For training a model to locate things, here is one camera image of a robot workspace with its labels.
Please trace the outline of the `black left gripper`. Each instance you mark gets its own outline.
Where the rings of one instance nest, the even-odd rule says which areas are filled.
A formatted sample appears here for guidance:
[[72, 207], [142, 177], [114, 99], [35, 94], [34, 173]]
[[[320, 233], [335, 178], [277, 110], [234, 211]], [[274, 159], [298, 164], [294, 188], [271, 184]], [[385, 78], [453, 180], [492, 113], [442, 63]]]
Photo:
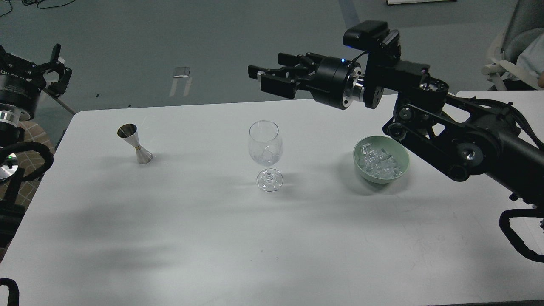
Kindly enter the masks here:
[[[1, 54], [1, 121], [17, 124], [35, 118], [42, 90], [64, 95], [72, 70], [60, 60], [62, 46], [56, 43], [49, 62], [35, 64], [13, 54]], [[47, 85], [45, 75], [55, 72], [58, 79]]]

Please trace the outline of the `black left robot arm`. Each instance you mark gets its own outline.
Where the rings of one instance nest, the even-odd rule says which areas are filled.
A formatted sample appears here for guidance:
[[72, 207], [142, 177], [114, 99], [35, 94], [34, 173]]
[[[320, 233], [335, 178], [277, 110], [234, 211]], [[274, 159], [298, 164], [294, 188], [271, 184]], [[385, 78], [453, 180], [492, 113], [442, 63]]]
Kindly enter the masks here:
[[60, 58], [62, 47], [53, 47], [51, 58], [36, 64], [1, 49], [1, 182], [6, 190], [1, 197], [1, 250], [14, 238], [25, 214], [16, 203], [25, 182], [41, 178], [53, 164], [53, 153], [42, 143], [25, 141], [22, 122], [35, 117], [42, 93], [59, 99], [71, 79], [72, 70]]

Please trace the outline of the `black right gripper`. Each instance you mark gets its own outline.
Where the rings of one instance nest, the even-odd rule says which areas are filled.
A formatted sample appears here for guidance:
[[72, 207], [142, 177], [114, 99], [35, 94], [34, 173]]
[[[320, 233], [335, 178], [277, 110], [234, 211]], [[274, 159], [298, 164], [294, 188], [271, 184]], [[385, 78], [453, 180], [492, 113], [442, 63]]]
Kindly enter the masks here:
[[318, 103], [339, 110], [363, 101], [364, 75], [357, 62], [309, 52], [279, 53], [278, 64], [281, 68], [249, 65], [248, 76], [260, 83], [261, 91], [287, 99], [295, 98], [297, 90], [308, 91]]

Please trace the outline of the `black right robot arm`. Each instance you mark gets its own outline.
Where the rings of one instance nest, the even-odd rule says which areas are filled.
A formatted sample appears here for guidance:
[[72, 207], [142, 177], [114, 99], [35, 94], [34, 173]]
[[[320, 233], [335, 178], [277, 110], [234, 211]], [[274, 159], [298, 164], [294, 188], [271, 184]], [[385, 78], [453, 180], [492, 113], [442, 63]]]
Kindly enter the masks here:
[[375, 109], [384, 89], [396, 91], [383, 133], [451, 180], [486, 174], [511, 192], [511, 200], [529, 204], [504, 211], [499, 227], [519, 254], [542, 263], [543, 255], [510, 225], [513, 218], [543, 218], [543, 143], [522, 113], [511, 102], [451, 95], [428, 65], [401, 59], [400, 33], [384, 21], [347, 29], [343, 44], [368, 56], [365, 70], [357, 59], [279, 53], [280, 68], [250, 65], [248, 76], [266, 93], [293, 99], [298, 90], [309, 91], [318, 103], [340, 110], [354, 101]]

